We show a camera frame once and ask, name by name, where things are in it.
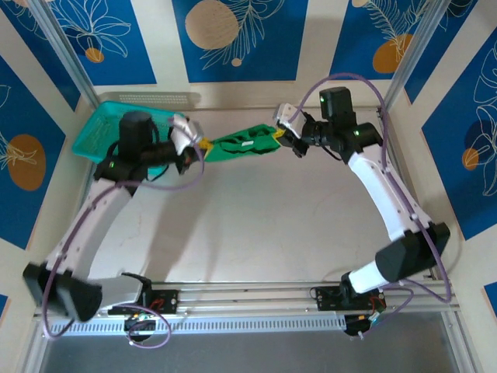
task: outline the white leaf drawing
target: white leaf drawing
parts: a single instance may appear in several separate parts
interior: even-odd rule
[[[404,12],[405,29],[402,30],[403,33],[412,31],[414,26],[421,21],[421,18],[432,2],[433,0],[411,0],[411,4],[409,4],[409,7]]]
[[[490,197],[497,193],[497,42],[481,64],[473,100],[478,104],[481,133],[471,144],[474,151],[464,160],[464,166],[483,166],[482,195]]]
[[[2,1],[5,4],[5,7],[17,18],[19,24],[22,27],[24,27],[26,30],[30,31],[31,33],[34,33],[40,39],[47,40],[47,38],[43,34],[43,31],[40,28],[40,25],[38,25],[38,23],[33,17],[33,14],[28,8],[18,4],[17,2],[14,2],[13,0],[2,0]]]
[[[405,17],[395,0],[370,0],[365,6],[370,11],[373,25],[381,30],[384,39],[395,40],[405,28]]]
[[[80,54],[85,52],[90,61],[103,61],[103,51],[127,57],[120,37],[131,31],[131,23],[108,16],[107,0],[54,0],[49,4],[66,35],[77,40]]]
[[[462,2],[451,2],[447,11],[443,15],[443,18],[440,20],[439,26],[443,29],[443,31],[447,31],[447,27],[449,26],[450,18],[462,18],[467,15],[469,12],[469,8],[471,4],[473,4],[474,0],[465,0]]]
[[[285,0],[225,0],[223,3],[233,12],[238,22],[238,35],[226,47],[204,50],[200,58],[207,60],[203,70],[216,63],[243,61],[252,48],[256,48],[257,43],[266,37],[263,21],[276,14],[284,2]]]
[[[8,85],[0,85],[0,109],[7,103],[10,90],[11,87]],[[33,159],[35,155],[36,150],[32,152],[24,152],[9,144],[0,132],[0,169],[4,169],[9,163],[15,165],[16,161],[23,161],[31,165],[36,165],[36,160]]]

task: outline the orange circle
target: orange circle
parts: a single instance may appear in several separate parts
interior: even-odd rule
[[[242,60],[240,58],[233,58],[231,60],[231,64],[234,68],[239,68],[240,66],[242,66]]]
[[[85,56],[94,64],[99,64],[103,62],[103,53],[96,48],[88,48],[85,51]]]
[[[45,177],[47,160],[42,144],[29,134],[15,136],[7,145],[9,175],[19,188],[32,192]]]
[[[408,33],[383,43],[374,53],[374,70],[381,74],[390,74],[395,72],[402,57],[404,57],[404,53],[407,50],[409,43],[411,43],[411,39],[412,35]]]
[[[463,166],[468,171],[473,171],[478,166],[478,152],[473,148],[466,149],[463,153]]]

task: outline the gray floor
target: gray floor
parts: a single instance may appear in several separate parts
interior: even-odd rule
[[[363,341],[342,332],[173,336],[158,350],[124,337],[65,337],[52,343],[43,373],[325,373],[457,371],[437,314],[401,314]]]

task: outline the metal bar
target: metal bar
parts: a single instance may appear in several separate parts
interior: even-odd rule
[[[28,333],[29,337],[24,344],[16,373],[38,373],[47,349],[48,340],[43,338],[43,325],[40,321],[33,319]]]
[[[75,215],[81,209],[81,207],[85,203],[86,197],[90,193],[90,188],[92,187],[92,183],[94,180],[93,175],[95,174],[95,171],[96,171],[96,163],[91,162],[90,166],[88,167],[88,172],[86,173],[85,187],[83,189],[83,193],[81,195],[81,200],[78,203],[78,210],[76,211]]]
[[[155,290],[179,290],[179,302],[176,315],[182,317],[249,317],[323,314],[318,311],[316,301],[309,291],[312,287],[338,285],[338,282],[289,282],[289,283],[219,283],[219,284],[154,284]],[[442,281],[423,281],[430,290],[438,295],[445,295]],[[419,287],[411,287],[415,296],[403,312],[445,312],[458,311],[459,304],[455,296],[446,305],[428,295]],[[391,312],[404,303],[407,291],[385,289],[387,310]],[[369,312],[369,309],[356,309],[341,312],[326,312],[336,315],[356,315]],[[101,317],[109,317],[105,310]]]
[[[483,372],[476,358],[476,351],[465,336],[463,321],[459,312],[442,312],[442,320],[459,372]]]
[[[282,286],[278,289],[274,284],[256,284],[252,289],[227,289],[223,284],[217,285],[219,291],[212,288],[209,291],[199,291],[193,289],[183,293],[186,301],[179,301],[177,313],[175,315],[166,315],[172,325],[177,325],[183,322],[192,322],[197,326],[186,328],[186,330],[198,329],[198,325],[203,323],[215,322],[217,325],[222,325],[223,322],[233,321],[236,319],[244,319],[248,322],[255,322],[258,319],[284,319],[292,322],[301,318],[322,318],[340,319],[345,315],[356,315],[357,313],[367,313],[370,310],[352,310],[341,312],[319,312],[314,299],[310,298],[308,292],[295,291],[293,288]],[[298,296],[299,298],[285,298],[287,289]],[[439,292],[440,285],[435,284],[432,290]],[[458,311],[459,305],[454,299],[451,305],[445,305],[438,302],[432,296],[422,292],[421,289],[415,290],[416,296],[412,303],[406,307],[404,312],[447,312]],[[386,312],[391,312],[402,304],[406,298],[405,291],[391,290],[385,291],[385,300],[388,308]],[[196,298],[205,297],[203,300],[195,300]],[[54,332],[63,327],[67,322],[60,317],[52,318],[54,322]],[[99,314],[90,323],[76,324],[71,330],[78,334],[93,333],[95,335],[100,332],[122,333],[122,324],[125,317],[123,316],[108,316],[105,313]],[[207,327],[204,331],[212,331],[212,327]]]
[[[100,99],[93,89],[92,82],[86,74],[78,55],[69,43],[64,31],[50,10],[50,3],[45,0],[27,0],[34,19],[40,25],[48,42],[61,60],[63,66],[79,89],[79,92],[88,101],[93,109],[100,104]]]
[[[409,76],[411,76],[414,67],[421,58],[423,51],[426,49],[426,45],[428,45],[428,42],[451,2],[451,0],[426,1],[429,1],[431,4],[428,6],[425,15],[419,22],[415,35],[412,38],[404,57],[401,59],[397,71],[394,73],[391,80],[391,84],[388,87],[387,94],[385,95],[387,111],[391,110],[399,93],[403,90],[405,83],[408,81]]]
[[[376,114],[378,117],[378,123],[380,125],[381,131],[383,132],[383,121],[381,120],[380,108],[377,108]],[[401,180],[405,183],[406,171],[403,170],[403,168],[401,167],[400,162],[399,162],[398,153],[395,151],[394,140],[397,140],[397,138],[395,137],[394,130],[393,130],[393,128],[391,128],[391,126],[388,128],[388,133],[389,133],[388,143],[387,143],[388,155],[390,156],[390,160],[392,161],[394,168],[397,171],[398,175],[400,176]]]

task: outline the beige circle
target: beige circle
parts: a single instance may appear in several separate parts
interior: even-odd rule
[[[23,8],[27,8],[28,5],[28,0],[12,0],[15,2],[17,5],[21,5]]]
[[[360,8],[361,6],[365,6],[370,0],[352,0],[352,6],[356,8]]]
[[[238,35],[235,14],[222,2],[202,0],[186,15],[186,33],[202,49],[219,49],[231,44]]]
[[[240,58],[233,58],[231,60],[231,64],[233,65],[233,67],[238,68],[242,66],[242,60]]]

